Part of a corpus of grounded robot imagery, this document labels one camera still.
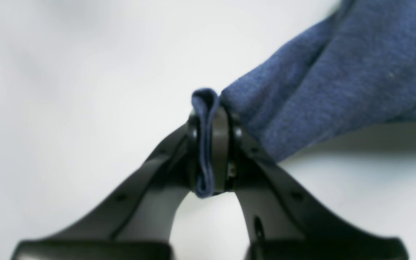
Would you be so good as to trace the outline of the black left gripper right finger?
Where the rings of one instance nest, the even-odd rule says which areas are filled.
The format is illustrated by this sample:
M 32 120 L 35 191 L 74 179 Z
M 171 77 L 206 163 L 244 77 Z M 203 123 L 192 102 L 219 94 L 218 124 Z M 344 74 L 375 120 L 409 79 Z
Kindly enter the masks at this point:
M 322 205 L 277 166 L 225 108 L 212 119 L 213 189 L 236 194 L 247 260 L 407 260 L 398 238 L 370 234 Z

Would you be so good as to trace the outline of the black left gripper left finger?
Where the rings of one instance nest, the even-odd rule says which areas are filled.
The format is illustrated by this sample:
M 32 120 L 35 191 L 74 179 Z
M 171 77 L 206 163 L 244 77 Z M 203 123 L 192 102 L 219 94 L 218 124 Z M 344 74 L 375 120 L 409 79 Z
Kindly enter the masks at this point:
M 176 212 L 196 186 L 197 116 L 157 145 L 142 166 L 79 221 L 21 241 L 13 260 L 175 260 Z

